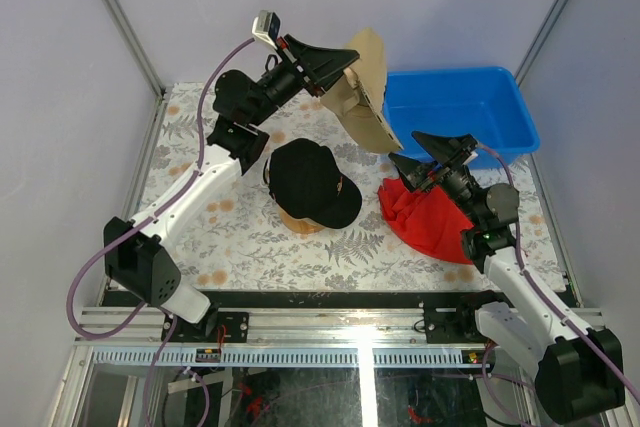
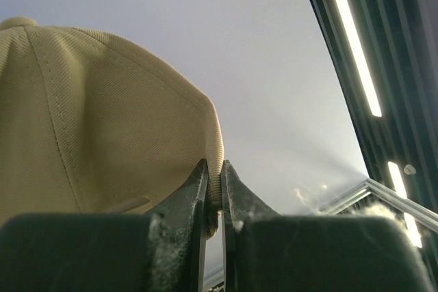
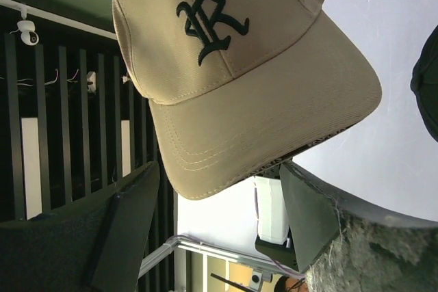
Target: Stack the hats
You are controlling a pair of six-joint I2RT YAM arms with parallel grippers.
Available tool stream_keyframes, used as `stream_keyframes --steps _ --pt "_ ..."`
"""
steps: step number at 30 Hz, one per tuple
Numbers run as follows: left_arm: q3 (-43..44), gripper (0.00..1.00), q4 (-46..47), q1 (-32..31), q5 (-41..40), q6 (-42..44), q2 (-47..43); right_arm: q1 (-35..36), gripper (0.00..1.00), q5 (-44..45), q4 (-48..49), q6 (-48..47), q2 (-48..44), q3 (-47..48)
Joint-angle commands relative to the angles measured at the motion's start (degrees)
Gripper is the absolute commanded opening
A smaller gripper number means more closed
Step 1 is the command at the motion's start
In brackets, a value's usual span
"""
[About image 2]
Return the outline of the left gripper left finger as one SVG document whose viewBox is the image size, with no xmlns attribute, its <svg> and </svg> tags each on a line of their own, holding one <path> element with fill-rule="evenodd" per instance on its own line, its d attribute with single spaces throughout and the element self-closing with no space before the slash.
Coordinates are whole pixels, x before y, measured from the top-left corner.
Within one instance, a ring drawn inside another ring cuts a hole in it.
<svg viewBox="0 0 438 292">
<path fill-rule="evenodd" d="M 2 291 L 201 291 L 209 180 L 201 160 L 145 214 L 27 214 L 1 227 Z"/>
</svg>

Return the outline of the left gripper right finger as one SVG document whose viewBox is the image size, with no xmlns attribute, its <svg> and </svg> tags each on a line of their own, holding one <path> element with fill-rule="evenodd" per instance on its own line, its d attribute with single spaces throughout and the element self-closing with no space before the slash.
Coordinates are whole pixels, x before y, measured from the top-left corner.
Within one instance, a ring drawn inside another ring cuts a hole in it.
<svg viewBox="0 0 438 292">
<path fill-rule="evenodd" d="M 229 161 L 221 171 L 226 291 L 433 291 L 418 251 L 382 216 L 280 215 Z"/>
</svg>

